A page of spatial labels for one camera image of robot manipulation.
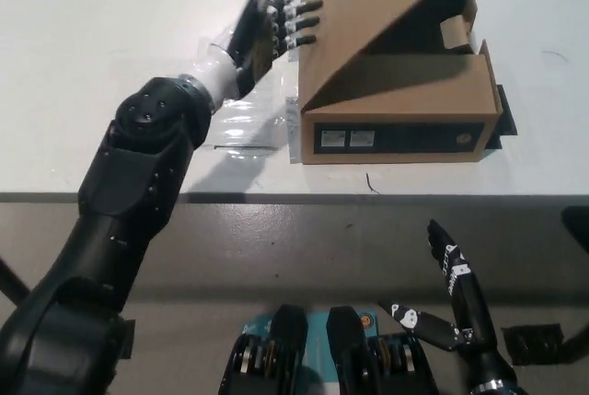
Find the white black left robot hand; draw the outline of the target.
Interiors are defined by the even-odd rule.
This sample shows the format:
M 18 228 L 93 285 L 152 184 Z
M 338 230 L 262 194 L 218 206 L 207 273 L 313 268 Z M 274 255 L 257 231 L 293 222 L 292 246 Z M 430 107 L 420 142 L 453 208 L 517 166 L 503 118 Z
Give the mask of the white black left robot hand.
M 244 98 L 286 52 L 313 44 L 321 0 L 248 0 L 226 51 L 237 68 L 236 97 Z

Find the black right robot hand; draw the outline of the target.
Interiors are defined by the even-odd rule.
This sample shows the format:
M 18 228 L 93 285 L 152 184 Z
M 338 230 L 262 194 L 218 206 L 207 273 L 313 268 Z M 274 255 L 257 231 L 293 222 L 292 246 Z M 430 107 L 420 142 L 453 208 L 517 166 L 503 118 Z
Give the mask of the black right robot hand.
M 477 276 L 459 245 L 437 221 L 432 219 L 427 231 L 455 320 L 450 322 L 392 299 L 380 300 L 378 306 L 405 331 L 439 349 L 457 351 L 468 361 L 497 356 L 497 336 Z

